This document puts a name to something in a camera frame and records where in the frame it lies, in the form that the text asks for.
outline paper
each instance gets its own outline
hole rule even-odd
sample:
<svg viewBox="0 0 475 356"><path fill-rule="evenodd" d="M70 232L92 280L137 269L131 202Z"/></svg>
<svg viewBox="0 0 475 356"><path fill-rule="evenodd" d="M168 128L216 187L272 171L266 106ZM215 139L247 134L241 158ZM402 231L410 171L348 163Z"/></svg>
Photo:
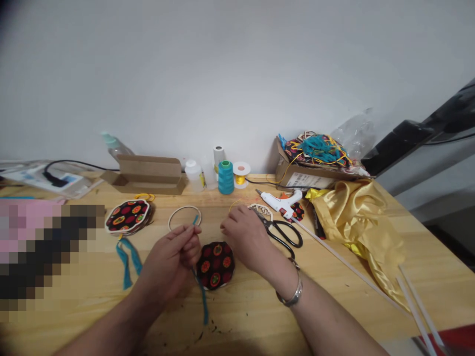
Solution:
<svg viewBox="0 0 475 356"><path fill-rule="evenodd" d="M294 174L292 174L292 176L290 177L286 185L287 186L302 185L302 186L310 186L310 187L318 188L318 189L325 189L334 181L335 179L332 179L332 178L317 177L317 176L311 176L311 175L295 172Z"/></svg>

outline teal thread spool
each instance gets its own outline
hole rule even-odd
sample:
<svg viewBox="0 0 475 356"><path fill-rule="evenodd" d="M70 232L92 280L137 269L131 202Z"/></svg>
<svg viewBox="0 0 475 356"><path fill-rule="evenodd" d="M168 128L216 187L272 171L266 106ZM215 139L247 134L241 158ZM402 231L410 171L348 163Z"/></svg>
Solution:
<svg viewBox="0 0 475 356"><path fill-rule="evenodd" d="M234 191L233 164L230 161L219 164L218 189L221 194L231 194Z"/></svg>

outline plastic bag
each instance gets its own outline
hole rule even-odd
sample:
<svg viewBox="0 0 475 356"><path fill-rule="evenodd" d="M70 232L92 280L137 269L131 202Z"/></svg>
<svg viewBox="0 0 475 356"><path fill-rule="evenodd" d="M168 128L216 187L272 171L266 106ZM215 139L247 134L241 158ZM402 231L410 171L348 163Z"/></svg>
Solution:
<svg viewBox="0 0 475 356"><path fill-rule="evenodd" d="M360 161L375 145L376 135L371 109L346 120L333 130L333 137L344 147L351 160Z"/></svg>

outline forearm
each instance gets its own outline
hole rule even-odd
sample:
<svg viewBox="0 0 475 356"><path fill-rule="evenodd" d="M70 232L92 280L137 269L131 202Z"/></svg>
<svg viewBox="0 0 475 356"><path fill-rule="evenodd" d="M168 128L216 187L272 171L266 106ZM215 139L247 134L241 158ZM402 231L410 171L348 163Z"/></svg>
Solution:
<svg viewBox="0 0 475 356"><path fill-rule="evenodd" d="M132 290L103 318L55 355L130 355L162 312L161 306L148 305L139 294Z"/></svg>
<svg viewBox="0 0 475 356"><path fill-rule="evenodd" d="M264 277L285 300L297 289L297 270L281 253ZM316 355L387 355L327 291L304 273L300 277L302 294L290 309Z"/></svg>

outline tangled yarn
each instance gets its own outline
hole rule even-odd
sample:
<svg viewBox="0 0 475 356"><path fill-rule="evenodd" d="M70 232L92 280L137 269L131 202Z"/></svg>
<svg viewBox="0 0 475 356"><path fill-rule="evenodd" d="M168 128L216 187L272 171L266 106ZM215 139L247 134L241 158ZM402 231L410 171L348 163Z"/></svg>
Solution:
<svg viewBox="0 0 475 356"><path fill-rule="evenodd" d="M348 167L352 164L345 149L328 135L316 134L305 139L298 149L319 164Z"/></svg>

